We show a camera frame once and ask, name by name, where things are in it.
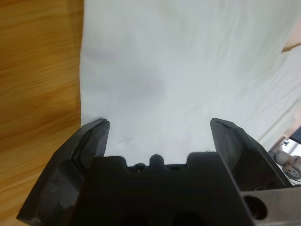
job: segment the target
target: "white fabric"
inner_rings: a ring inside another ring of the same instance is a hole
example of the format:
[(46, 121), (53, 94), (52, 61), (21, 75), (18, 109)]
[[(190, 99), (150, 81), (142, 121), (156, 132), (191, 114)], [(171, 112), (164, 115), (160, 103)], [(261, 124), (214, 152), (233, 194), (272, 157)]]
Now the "white fabric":
[(281, 53), (298, 3), (86, 0), (81, 124), (111, 122), (106, 156), (185, 163), (232, 121), (269, 149), (301, 97), (301, 48)]

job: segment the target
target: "wooden table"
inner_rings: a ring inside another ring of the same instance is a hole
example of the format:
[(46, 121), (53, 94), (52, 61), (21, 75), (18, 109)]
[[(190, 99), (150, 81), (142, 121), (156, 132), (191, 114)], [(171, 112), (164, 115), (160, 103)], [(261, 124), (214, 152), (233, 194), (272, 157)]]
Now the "wooden table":
[(0, 2), (0, 225), (79, 128), (83, 0)]

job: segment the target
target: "screw hole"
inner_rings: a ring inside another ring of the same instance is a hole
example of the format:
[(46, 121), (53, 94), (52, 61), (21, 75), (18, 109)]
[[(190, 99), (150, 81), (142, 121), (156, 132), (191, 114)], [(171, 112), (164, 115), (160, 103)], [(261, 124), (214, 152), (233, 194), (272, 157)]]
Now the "screw hole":
[(266, 205), (259, 198), (254, 196), (245, 196), (244, 200), (249, 207), (252, 217), (256, 220), (263, 220), (268, 215)]

